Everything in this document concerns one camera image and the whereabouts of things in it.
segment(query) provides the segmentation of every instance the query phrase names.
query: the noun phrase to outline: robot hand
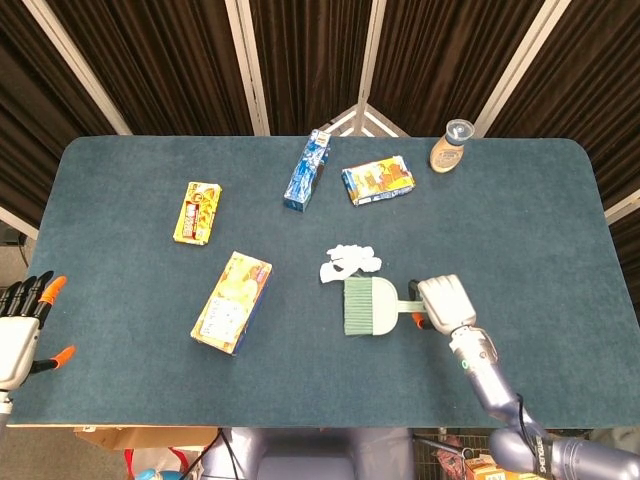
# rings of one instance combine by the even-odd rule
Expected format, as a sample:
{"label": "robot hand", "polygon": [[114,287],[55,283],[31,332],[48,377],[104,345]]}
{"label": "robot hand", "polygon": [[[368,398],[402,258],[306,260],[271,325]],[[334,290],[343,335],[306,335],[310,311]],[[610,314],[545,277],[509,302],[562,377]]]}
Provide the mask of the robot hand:
{"label": "robot hand", "polygon": [[552,437],[524,409],[502,374],[489,334],[475,327],[476,312],[456,275],[419,282],[433,327],[451,338],[482,408],[507,426],[494,431],[491,454],[507,470],[556,480],[640,480],[640,456],[576,438]]}
{"label": "robot hand", "polygon": [[40,331],[66,277],[53,277],[49,271],[40,278],[30,277],[11,285],[0,296],[0,434],[11,414],[10,392],[22,385],[29,375],[60,368],[73,354],[70,346],[48,360],[33,360]]}

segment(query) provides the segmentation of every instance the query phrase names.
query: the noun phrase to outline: curtain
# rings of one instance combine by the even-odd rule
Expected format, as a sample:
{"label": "curtain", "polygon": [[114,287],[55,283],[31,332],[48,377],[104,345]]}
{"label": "curtain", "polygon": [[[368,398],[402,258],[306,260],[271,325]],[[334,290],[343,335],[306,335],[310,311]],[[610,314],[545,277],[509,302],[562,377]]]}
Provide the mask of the curtain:
{"label": "curtain", "polygon": [[371,0],[251,0],[272,135],[308,135],[358,101]]}
{"label": "curtain", "polygon": [[253,134],[224,1],[49,4],[134,134]]}
{"label": "curtain", "polygon": [[474,121],[542,3],[387,2],[369,103],[412,136]]}
{"label": "curtain", "polygon": [[640,2],[571,2],[488,135],[567,137],[605,208],[640,188]]}
{"label": "curtain", "polygon": [[640,210],[611,225],[611,237],[640,322]]}
{"label": "curtain", "polygon": [[0,206],[37,227],[65,147],[114,131],[19,0],[0,2]]}

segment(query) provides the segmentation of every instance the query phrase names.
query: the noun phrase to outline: table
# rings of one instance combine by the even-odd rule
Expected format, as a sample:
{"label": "table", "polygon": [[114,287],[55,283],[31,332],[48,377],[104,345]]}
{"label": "table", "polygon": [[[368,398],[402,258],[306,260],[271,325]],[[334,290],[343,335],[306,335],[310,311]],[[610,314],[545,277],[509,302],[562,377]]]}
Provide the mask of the table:
{"label": "table", "polygon": [[[504,371],[548,427],[640,423],[640,332],[589,159],[563,139],[485,139],[439,175],[436,139],[333,138],[304,214],[282,194],[302,137],[94,137],[65,151],[30,269],[68,276],[13,421],[44,425],[495,426],[445,337],[410,319],[345,337],[342,285],[318,269],[371,245],[400,295],[459,275]],[[417,188],[353,207],[341,168],[402,155]],[[173,229],[189,181],[224,191],[204,247]],[[232,251],[271,283],[240,354],[189,337]]]}

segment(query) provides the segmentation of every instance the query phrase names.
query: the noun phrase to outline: green brush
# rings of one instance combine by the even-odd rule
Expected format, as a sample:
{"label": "green brush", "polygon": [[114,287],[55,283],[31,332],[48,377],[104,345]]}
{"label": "green brush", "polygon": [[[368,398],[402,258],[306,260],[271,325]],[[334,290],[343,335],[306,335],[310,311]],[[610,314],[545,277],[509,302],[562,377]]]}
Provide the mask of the green brush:
{"label": "green brush", "polygon": [[426,312],[422,302],[398,300],[393,284],[380,277],[344,281],[345,335],[384,335],[394,329],[399,313]]}

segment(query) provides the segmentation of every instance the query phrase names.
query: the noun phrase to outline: gray robotic arm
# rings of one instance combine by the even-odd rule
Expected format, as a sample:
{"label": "gray robotic arm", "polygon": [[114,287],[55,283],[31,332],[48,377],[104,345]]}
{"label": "gray robotic arm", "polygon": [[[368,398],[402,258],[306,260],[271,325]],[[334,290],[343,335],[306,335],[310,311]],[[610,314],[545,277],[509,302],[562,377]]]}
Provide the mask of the gray robotic arm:
{"label": "gray robotic arm", "polygon": [[640,479],[640,456],[577,438],[552,438],[529,416],[502,374],[491,338],[475,327],[475,310],[456,275],[424,280],[418,290],[434,328],[451,337],[449,346],[482,408],[506,424],[489,439],[500,466],[557,480]]}

